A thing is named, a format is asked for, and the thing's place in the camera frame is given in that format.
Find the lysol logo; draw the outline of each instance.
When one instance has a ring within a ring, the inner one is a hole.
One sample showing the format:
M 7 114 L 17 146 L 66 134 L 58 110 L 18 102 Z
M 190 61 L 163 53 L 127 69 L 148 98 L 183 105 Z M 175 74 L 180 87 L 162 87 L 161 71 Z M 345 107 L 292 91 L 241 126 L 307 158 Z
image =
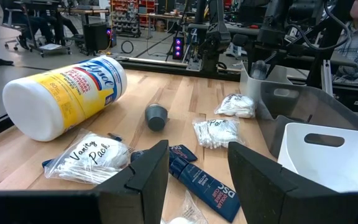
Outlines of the lysol logo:
M 103 71 L 104 68 L 100 65 L 85 64 L 80 65 L 80 67 L 74 67 L 74 69 L 77 69 L 91 77 L 99 91 L 114 88 L 115 86 L 113 78 L 110 77 L 110 74 L 106 74 Z

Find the white plastic bin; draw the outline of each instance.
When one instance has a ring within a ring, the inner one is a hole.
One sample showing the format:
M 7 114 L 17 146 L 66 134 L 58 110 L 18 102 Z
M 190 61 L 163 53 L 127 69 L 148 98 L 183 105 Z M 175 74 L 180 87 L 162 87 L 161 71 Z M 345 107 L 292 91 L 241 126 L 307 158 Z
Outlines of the white plastic bin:
M 337 192 L 358 191 L 358 131 L 289 123 L 278 163 Z
M 266 80 L 256 80 L 249 76 L 244 64 L 246 63 L 242 64 L 241 69 L 240 92 L 245 96 L 251 97 L 254 101 L 259 101 L 260 99 L 260 84 L 263 82 L 292 85 L 292 82 L 287 78 L 288 72 L 286 67 L 276 65 Z

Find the yellow label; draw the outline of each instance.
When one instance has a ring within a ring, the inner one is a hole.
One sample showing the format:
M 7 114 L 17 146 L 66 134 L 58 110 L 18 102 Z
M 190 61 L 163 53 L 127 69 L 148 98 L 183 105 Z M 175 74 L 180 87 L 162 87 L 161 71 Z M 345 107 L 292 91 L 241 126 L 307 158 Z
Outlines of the yellow label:
M 115 101 L 122 91 L 117 70 L 105 59 L 89 60 L 28 78 L 53 96 L 62 113 L 65 131 Z

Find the white paper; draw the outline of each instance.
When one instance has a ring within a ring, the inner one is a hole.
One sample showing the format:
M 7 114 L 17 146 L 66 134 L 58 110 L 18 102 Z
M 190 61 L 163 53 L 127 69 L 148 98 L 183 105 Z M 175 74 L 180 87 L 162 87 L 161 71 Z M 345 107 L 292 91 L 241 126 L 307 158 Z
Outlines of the white paper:
M 42 50 L 55 50 L 55 49 L 58 49 L 59 47 L 61 47 L 61 45 L 47 44 L 47 45 L 39 47 L 39 49 L 42 49 Z

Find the pants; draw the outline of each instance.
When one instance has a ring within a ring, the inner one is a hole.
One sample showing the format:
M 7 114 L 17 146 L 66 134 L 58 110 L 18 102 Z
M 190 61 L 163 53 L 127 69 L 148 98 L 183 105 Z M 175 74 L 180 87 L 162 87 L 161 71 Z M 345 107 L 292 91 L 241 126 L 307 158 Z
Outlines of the pants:
M 30 26 L 33 34 L 35 35 L 38 30 L 41 30 L 41 34 L 45 36 L 47 42 L 51 42 L 53 39 L 53 33 L 50 31 L 48 22 L 46 19 L 41 17 L 29 16 Z M 23 13 L 12 15 L 13 23 L 28 24 L 27 16 Z M 26 38 L 32 39 L 30 29 L 23 33 Z
M 43 17 L 44 19 L 46 19 L 51 25 L 53 26 L 57 26 L 57 19 L 54 16 L 48 16 L 48 14 L 41 14 L 40 17 Z M 75 28 L 73 22 L 69 19 L 67 19 L 66 17 L 60 16 L 62 23 L 64 26 L 67 26 L 67 28 L 71 31 L 71 33 L 73 34 L 78 34 L 77 29 Z

